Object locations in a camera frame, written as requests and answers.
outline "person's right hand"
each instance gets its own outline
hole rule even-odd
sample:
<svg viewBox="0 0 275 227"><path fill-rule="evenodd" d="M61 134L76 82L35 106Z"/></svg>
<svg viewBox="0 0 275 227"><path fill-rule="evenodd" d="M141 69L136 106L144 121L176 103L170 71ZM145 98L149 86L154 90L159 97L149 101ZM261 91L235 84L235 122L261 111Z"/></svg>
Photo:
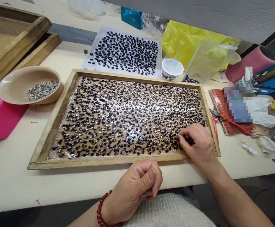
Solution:
<svg viewBox="0 0 275 227"><path fill-rule="evenodd" d="M195 144L190 146L183 135L186 135L186 138L192 138ZM214 140L210 129L203 127L200 123L194 123L182 129L178 137L180 145L196 166L207 178L212 177L221 164L216 156Z"/></svg>

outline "pink container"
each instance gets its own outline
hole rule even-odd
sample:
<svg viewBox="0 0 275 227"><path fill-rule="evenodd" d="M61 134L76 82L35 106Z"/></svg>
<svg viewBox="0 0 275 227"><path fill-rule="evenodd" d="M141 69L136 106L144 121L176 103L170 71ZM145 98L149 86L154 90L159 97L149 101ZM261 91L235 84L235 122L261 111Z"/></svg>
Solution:
<svg viewBox="0 0 275 227"><path fill-rule="evenodd" d="M253 76L256 76L261 71L275 64L274 60L267 58L258 46L252 50L247 56L245 56L240 62L233 65L231 68L226 70L227 79L236 83L245 75L245 67L252 67Z"/></svg>
<svg viewBox="0 0 275 227"><path fill-rule="evenodd" d="M27 108L28 105L14 105L0 98L0 140L10 135Z"/></svg>

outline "red bead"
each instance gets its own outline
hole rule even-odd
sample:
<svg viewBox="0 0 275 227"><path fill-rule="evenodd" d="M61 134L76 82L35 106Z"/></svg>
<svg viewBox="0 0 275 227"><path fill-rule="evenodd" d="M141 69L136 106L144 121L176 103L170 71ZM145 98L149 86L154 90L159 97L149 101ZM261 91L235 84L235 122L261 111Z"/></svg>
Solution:
<svg viewBox="0 0 275 227"><path fill-rule="evenodd" d="M110 190L109 192L107 192L104 196L103 196L103 198L99 201L99 208L98 208L98 210L96 211L97 212L97 223L99 224L99 226L100 227L119 227L120 226L120 224L118 223L118 224L114 224L114 225L107 225L106 223L105 223L105 221L103 220L103 218L102 218L102 214L101 214L101 212L102 212L102 206L103 206L103 202L104 202L104 200L107 198L107 196L108 195L110 195L111 194L111 192L112 192L112 190Z"/></svg>

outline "clear plastic bag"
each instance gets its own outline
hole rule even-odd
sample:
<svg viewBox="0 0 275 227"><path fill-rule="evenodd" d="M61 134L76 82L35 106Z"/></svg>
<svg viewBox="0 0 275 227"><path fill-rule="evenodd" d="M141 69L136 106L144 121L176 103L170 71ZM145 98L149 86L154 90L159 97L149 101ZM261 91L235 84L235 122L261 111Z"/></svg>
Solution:
<svg viewBox="0 0 275 227"><path fill-rule="evenodd" d="M121 7L112 3L106 3L107 15L117 16L121 13Z"/></svg>
<svg viewBox="0 0 275 227"><path fill-rule="evenodd" d="M181 46L176 59L183 64L184 68L187 68L193 54L203 40L221 45L237 46L239 44L239 40L236 38L171 20L164 32L162 48L170 58L174 58ZM226 69L228 63L219 70Z"/></svg>
<svg viewBox="0 0 275 227"><path fill-rule="evenodd" d="M154 14L143 13L143 29L155 37L163 36L169 20Z"/></svg>
<svg viewBox="0 0 275 227"><path fill-rule="evenodd" d="M106 14L106 3L100 0L68 0L69 6L81 16L94 19Z"/></svg>
<svg viewBox="0 0 275 227"><path fill-rule="evenodd" d="M226 64L237 47L203 40L195 51L186 74L201 83L209 81Z"/></svg>

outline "human hand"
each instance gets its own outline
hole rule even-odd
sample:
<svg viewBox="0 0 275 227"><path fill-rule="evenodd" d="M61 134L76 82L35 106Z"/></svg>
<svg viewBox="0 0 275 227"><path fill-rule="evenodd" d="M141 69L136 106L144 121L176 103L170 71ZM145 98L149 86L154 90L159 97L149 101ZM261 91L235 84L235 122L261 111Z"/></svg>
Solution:
<svg viewBox="0 0 275 227"><path fill-rule="evenodd" d="M143 160L133 163L105 199L102 217L107 224L129 220L143 199L152 200L163 182L158 163Z"/></svg>
<svg viewBox="0 0 275 227"><path fill-rule="evenodd" d="M190 146L183 135L186 135L186 138L192 138L195 144ZM195 165L207 178L213 177L221 164L216 156L214 140L210 129L203 127L200 123L194 123L182 129L178 137L180 145Z"/></svg>

